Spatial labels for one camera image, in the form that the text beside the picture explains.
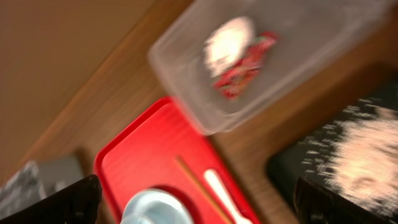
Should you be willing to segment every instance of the white food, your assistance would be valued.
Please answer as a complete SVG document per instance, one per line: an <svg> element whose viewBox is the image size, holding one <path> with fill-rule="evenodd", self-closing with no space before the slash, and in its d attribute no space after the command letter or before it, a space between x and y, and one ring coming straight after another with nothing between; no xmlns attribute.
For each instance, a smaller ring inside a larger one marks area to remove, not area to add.
<svg viewBox="0 0 398 224"><path fill-rule="evenodd" d="M336 149L329 164L335 173L327 182L366 210L389 217L397 213L398 121L345 122Z"/></svg>
<svg viewBox="0 0 398 224"><path fill-rule="evenodd" d="M205 65L211 76L221 75L237 62L254 40L254 25L247 17L237 17L223 24L206 40Z"/></svg>

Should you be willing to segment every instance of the spoon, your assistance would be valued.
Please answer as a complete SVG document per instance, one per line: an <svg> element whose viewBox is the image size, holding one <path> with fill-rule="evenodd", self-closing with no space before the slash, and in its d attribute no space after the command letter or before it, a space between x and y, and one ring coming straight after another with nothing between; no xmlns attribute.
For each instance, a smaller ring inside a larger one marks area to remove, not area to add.
<svg viewBox="0 0 398 224"><path fill-rule="evenodd" d="M219 175L214 169L206 170L204 173L204 177L210 187L217 194L218 198L229 211L229 214L232 216L235 224L253 224L252 221L242 216L241 212L238 210L230 194L228 193L226 187L222 183Z"/></svg>

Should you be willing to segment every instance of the wooden chopstick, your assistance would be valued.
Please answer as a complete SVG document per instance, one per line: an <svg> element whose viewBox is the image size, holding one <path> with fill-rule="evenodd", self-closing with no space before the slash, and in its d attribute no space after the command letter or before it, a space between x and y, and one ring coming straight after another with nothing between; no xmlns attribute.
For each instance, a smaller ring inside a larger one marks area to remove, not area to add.
<svg viewBox="0 0 398 224"><path fill-rule="evenodd" d="M225 214L224 210L218 205L218 203L214 200L214 198L207 191L205 186L200 182L198 177L192 172L187 163L181 158L175 158L176 163L179 168L187 175L187 177L191 180L194 186L199 190L199 192L204 196L206 201L211 205L211 207L217 212L217 214L223 219L223 221L227 224L234 224L231 219Z"/></svg>

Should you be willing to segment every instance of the clear plastic container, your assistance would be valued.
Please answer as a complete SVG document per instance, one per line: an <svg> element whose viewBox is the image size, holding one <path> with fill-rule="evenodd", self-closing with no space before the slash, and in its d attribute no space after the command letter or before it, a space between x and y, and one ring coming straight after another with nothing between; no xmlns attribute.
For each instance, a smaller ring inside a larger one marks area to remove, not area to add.
<svg viewBox="0 0 398 224"><path fill-rule="evenodd" d="M229 131L286 95L370 34L390 0L197 0L152 46L149 60L204 134ZM248 16L279 42L238 101L212 87L203 46L226 21Z"/></svg>

